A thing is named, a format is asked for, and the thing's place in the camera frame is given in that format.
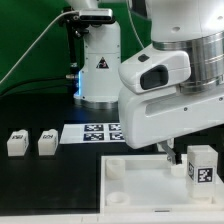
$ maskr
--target warning label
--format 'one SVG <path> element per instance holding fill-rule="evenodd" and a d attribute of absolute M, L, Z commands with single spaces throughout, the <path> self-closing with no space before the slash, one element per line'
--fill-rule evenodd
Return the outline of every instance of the warning label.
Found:
<path fill-rule="evenodd" d="M 101 58 L 100 62 L 98 63 L 96 68 L 100 68 L 100 69 L 108 69 L 108 65 L 106 60 L 104 59 L 104 57 Z"/>

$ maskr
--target cube with marker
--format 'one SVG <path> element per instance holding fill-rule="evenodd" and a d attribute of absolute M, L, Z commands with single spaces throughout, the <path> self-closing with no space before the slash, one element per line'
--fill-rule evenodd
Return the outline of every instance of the cube with marker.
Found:
<path fill-rule="evenodd" d="M 24 156 L 28 145 L 28 131 L 14 131 L 7 141 L 8 156 Z"/>
<path fill-rule="evenodd" d="M 58 131 L 51 129 L 49 131 L 43 131 L 39 141 L 38 150 L 40 156 L 52 156 L 58 146 Z"/>
<path fill-rule="evenodd" d="M 215 194 L 218 153 L 208 145 L 189 146 L 186 176 L 189 196 L 212 198 Z"/>

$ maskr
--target black cable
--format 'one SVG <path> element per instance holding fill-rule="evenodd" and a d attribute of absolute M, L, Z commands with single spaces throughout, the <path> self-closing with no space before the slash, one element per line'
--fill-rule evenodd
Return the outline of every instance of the black cable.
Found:
<path fill-rule="evenodd" d="M 55 86 L 47 86 L 47 87 L 42 87 L 42 88 L 27 89 L 27 90 L 23 90 L 23 91 L 19 91 L 19 92 L 5 94 L 3 96 L 0 96 L 0 98 L 5 97 L 5 96 L 17 95 L 20 93 L 30 92 L 30 91 L 39 91 L 39 90 L 52 89 L 52 88 L 58 88 L 58 87 L 60 87 L 60 88 L 67 87 L 67 85 L 55 85 Z"/>
<path fill-rule="evenodd" d="M 48 78 L 37 78 L 37 79 L 30 79 L 30 80 L 26 80 L 26 81 L 22 81 L 16 84 L 13 84 L 9 87 L 7 87 L 6 89 L 4 89 L 1 93 L 0 96 L 4 96 L 7 92 L 19 87 L 19 86 L 23 86 L 26 84 L 30 84 L 30 83 L 35 83 L 35 82 L 48 82 L 48 81 L 56 81 L 56 80 L 63 80 L 65 78 L 65 76 L 58 76 L 58 77 L 48 77 Z"/>

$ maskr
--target white paper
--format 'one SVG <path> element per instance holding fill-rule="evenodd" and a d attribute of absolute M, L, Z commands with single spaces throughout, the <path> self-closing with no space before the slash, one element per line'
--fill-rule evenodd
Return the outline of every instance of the white paper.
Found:
<path fill-rule="evenodd" d="M 60 144 L 124 142 L 119 123 L 65 124 Z"/>

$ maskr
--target black table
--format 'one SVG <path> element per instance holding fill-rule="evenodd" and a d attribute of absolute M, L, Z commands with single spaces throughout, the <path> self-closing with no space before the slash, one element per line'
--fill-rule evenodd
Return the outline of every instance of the black table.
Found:
<path fill-rule="evenodd" d="M 102 155 L 152 154 L 155 146 L 133 150 L 125 143 L 59 145 L 55 156 L 40 157 L 37 142 L 44 130 L 64 124 L 119 122 L 117 109 L 93 110 L 73 104 L 67 94 L 20 94 L 0 98 L 0 215 L 97 213 Z M 24 157 L 8 157 L 6 142 L 16 130 L 29 131 Z M 223 126 L 175 140 L 186 152 L 189 144 L 209 144 L 219 151 L 223 172 Z"/>

